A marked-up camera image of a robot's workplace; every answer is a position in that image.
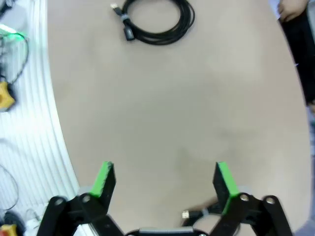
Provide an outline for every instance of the black wire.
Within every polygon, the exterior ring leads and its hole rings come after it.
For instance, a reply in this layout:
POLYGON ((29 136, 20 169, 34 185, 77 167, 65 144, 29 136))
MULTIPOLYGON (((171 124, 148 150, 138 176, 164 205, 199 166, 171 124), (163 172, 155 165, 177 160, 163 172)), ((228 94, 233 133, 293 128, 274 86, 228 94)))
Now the black wire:
POLYGON ((15 185, 15 188, 16 188, 16 193, 17 193, 16 200, 15 200, 14 204, 13 204, 11 207, 9 207, 8 209, 2 209, 2 208, 0 208, 0 210, 7 211, 7 210, 11 210, 12 208, 14 208, 14 207, 17 205, 18 201, 19 201, 19 198, 20 198, 19 186, 18 186, 18 183, 16 182, 15 178, 14 178, 13 175, 7 170, 7 168, 4 167, 4 166, 1 165, 1 164, 0 164, 0 167, 4 170, 4 172, 7 172, 7 174, 10 175, 11 179, 12 179, 13 182, 14 182, 14 185, 15 185))
MULTIPOLYGON (((3 57, 4 54, 5 54, 4 53, 4 37, 1 35, 0 36, 0 65, 1 65, 0 72, 3 71, 2 57, 3 57)), ((3 78, 4 81, 6 79, 6 77, 0 73, 0 79, 1 78, 3 78)))
MULTIPOLYGON (((218 207, 219 204, 218 203, 214 203, 209 205, 208 207, 204 208, 203 210, 189 210, 189 218, 185 219, 182 223, 182 226, 191 226, 193 227, 194 224, 202 219, 205 216, 208 215, 221 215, 221 209, 218 207)), ((241 225, 239 225, 234 233, 233 236, 237 236, 238 233, 241 230, 241 225)))
POLYGON ((2 36, 1 36, 1 41, 2 41, 2 42, 1 42, 1 46, 4 47, 4 45, 3 45, 3 39, 6 38, 6 37, 9 37, 9 36, 11 36, 11 35, 18 35, 18 36, 20 36, 20 37, 23 38, 24 43, 25 43, 25 46, 26 46, 26 55, 25 55, 25 59, 24 59, 24 61, 23 61, 23 64, 22 64, 22 66, 21 66, 21 69, 18 71, 18 73, 16 74, 15 78, 14 78, 13 80, 11 80, 11 81, 7 81, 10 85, 14 84, 14 83, 17 81, 17 79, 22 75, 23 70, 24 70, 24 68, 25 68, 25 65, 27 64, 27 62, 28 62, 28 60, 29 60, 29 56, 30 56, 29 42, 28 42, 28 40, 25 38, 25 36, 22 35, 21 33, 18 33, 18 32, 17 32, 17 33, 9 33, 9 34, 2 35, 2 36))
MULTIPOLYGON (((123 6, 123 13, 128 13, 129 6, 136 0, 126 0, 123 6)), ((133 35, 136 39, 153 45, 167 45, 174 43, 181 39, 187 30, 192 26, 195 20, 195 11, 191 4, 187 0, 171 0, 173 1, 180 10, 180 18, 177 24, 165 31, 160 33, 152 33, 144 31, 143 29, 136 26, 131 19, 125 19, 123 21, 125 26, 132 29, 133 35)))

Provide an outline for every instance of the table surface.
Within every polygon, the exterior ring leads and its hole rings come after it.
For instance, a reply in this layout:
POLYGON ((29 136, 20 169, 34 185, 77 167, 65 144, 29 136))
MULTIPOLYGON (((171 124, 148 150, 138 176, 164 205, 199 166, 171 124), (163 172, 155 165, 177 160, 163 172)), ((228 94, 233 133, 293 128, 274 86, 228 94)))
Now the table surface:
MULTIPOLYGON (((161 47, 126 42, 110 3, 48 1, 52 83, 80 185, 111 160, 110 213, 121 228, 175 227, 182 210, 215 196, 215 163, 226 161, 238 185, 278 196, 299 228, 311 202, 308 125, 268 1, 192 1, 193 27, 161 47)), ((179 17, 162 0, 139 0, 129 14, 150 31, 179 17)), ((209 231, 217 219, 198 226, 209 231)))

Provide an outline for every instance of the white ribbed panel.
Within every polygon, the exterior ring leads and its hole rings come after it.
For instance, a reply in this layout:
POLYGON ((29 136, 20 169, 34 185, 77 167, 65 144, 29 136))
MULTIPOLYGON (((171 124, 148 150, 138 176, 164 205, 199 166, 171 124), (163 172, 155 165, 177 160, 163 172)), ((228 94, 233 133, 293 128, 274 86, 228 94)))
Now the white ribbed panel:
MULTIPOLYGON (((79 185, 63 140, 51 83, 47 2, 24 0, 21 4, 28 15, 22 32, 29 38, 30 57, 13 87, 15 106, 0 113, 0 162, 18 183, 19 201, 14 209, 23 214, 28 208, 44 211, 55 195, 72 199, 79 185)), ((25 56, 22 41, 12 46, 10 55, 7 73, 12 78, 25 56)), ((17 193, 10 176, 2 169, 0 192, 0 208, 10 207, 17 193)), ((86 225, 79 227, 76 235, 92 235, 92 231, 86 225)))

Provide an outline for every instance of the bolt head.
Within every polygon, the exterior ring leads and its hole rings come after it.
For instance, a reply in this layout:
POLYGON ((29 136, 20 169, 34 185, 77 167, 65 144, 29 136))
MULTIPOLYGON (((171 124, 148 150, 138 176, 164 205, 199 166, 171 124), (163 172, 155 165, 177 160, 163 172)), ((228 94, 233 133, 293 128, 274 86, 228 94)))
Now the bolt head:
POLYGON ((55 205, 58 206, 60 205, 61 203, 63 203, 63 199, 59 198, 55 201, 55 205))
POLYGON ((273 198, 269 197, 269 198, 266 199, 266 202, 269 203, 269 204, 274 204, 275 200, 273 198))
POLYGON ((241 195, 241 200, 247 202, 249 200, 248 196, 245 194, 241 195))
POLYGON ((84 196, 84 198, 82 199, 82 201, 84 203, 87 203, 91 198, 89 197, 89 195, 84 196))

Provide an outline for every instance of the cable connector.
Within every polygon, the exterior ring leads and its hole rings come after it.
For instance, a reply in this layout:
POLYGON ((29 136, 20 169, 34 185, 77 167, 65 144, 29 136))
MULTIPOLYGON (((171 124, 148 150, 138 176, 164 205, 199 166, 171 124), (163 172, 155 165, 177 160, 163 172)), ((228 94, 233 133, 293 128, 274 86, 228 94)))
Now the cable connector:
POLYGON ((129 26, 125 26, 124 28, 124 33, 127 41, 132 41, 134 40, 134 35, 132 32, 132 29, 129 26))
POLYGON ((118 5, 116 3, 112 3, 110 4, 110 7, 114 10, 114 12, 121 16, 123 14, 123 11, 120 9, 120 7, 118 7, 118 5))

